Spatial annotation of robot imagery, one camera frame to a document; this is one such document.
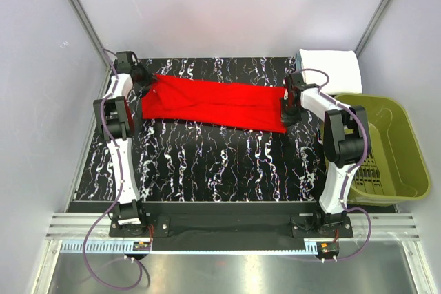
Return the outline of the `red t-shirt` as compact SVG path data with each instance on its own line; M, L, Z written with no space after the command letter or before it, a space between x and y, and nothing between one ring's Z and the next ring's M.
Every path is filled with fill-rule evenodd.
M284 134L280 100L285 90L157 75L141 99L144 119L189 120Z

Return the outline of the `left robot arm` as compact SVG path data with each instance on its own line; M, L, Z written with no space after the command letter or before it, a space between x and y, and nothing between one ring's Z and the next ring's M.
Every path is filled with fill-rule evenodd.
M142 236L152 230L143 208L136 183L132 140L134 120L127 98L135 84L148 88L154 80L141 63L116 64L114 76L103 98L93 102L99 133L110 152L116 185L114 202L107 210L111 213L110 235Z

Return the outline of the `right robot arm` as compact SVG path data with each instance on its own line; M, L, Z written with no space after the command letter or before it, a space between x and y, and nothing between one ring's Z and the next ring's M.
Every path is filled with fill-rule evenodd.
M367 112L362 106L340 103L314 84L285 83L284 88L282 124L293 125L310 112L324 125L322 146L328 161L327 178L311 228L325 237L345 227L350 186L370 150Z

